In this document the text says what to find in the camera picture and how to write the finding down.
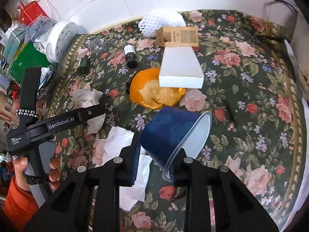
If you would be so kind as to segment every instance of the packaging box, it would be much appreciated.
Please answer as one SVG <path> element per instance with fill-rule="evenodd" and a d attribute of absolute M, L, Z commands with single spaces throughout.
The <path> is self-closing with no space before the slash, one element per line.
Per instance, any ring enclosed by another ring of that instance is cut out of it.
<path fill-rule="evenodd" d="M 20 44 L 24 42 L 25 34 L 26 27 L 23 24 L 10 33 L 3 52 L 3 57 L 9 64 L 13 61 Z"/>
<path fill-rule="evenodd" d="M 197 27 L 163 27 L 155 33 L 161 47 L 198 46 Z"/>
<path fill-rule="evenodd" d="M 160 87 L 201 89 L 204 73 L 192 47 L 165 48 L 159 73 Z"/>

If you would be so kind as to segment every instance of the brown box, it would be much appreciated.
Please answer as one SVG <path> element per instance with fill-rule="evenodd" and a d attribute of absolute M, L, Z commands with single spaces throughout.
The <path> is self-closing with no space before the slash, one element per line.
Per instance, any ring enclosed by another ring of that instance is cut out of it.
<path fill-rule="evenodd" d="M 198 46 L 197 27 L 163 27 L 155 34 L 161 47 Z"/>

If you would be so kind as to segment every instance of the blue cup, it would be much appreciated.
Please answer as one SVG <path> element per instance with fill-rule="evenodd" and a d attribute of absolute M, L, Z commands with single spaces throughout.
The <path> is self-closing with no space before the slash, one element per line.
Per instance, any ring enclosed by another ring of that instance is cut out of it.
<path fill-rule="evenodd" d="M 166 106 L 145 126 L 140 144 L 163 170 L 162 177 L 171 181 L 169 168 L 181 148 L 196 158 L 211 129 L 211 112 L 203 114 Z"/>

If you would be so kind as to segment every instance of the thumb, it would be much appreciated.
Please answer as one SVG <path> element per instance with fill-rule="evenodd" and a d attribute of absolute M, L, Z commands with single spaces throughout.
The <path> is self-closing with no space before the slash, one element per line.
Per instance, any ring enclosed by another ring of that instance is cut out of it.
<path fill-rule="evenodd" d="M 28 165 L 28 158 L 18 158 L 14 161 L 14 169 L 15 169 L 15 175 L 21 176 L 24 174 L 24 171 Z"/>
<path fill-rule="evenodd" d="M 18 158 L 14 161 L 16 184 L 25 191 L 29 191 L 29 186 L 24 176 L 24 171 L 27 168 L 27 165 L 28 159 L 26 157 Z"/>

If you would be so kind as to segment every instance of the screw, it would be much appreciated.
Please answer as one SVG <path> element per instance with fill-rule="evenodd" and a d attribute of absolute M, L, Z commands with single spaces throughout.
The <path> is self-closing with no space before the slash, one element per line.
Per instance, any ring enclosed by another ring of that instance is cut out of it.
<path fill-rule="evenodd" d="M 85 172 L 86 171 L 86 167 L 85 166 L 79 166 L 78 168 L 77 168 L 77 172 L 79 172 L 79 173 L 83 173 L 83 172 Z"/>
<path fill-rule="evenodd" d="M 114 160 L 113 160 L 115 163 L 121 163 L 123 161 L 122 158 L 120 157 L 116 157 Z"/>
<path fill-rule="evenodd" d="M 192 162 L 193 162 L 193 159 L 192 159 L 192 158 L 190 158 L 190 157 L 185 157 L 185 158 L 183 159 L 183 161 L 184 161 L 185 163 L 190 164 L 190 163 L 192 163 Z"/>
<path fill-rule="evenodd" d="M 227 173 L 228 170 L 229 170 L 229 168 L 228 168 L 227 166 L 224 166 L 224 165 L 223 165 L 223 166 L 220 167 L 220 171 L 221 171 L 221 172 Z"/>

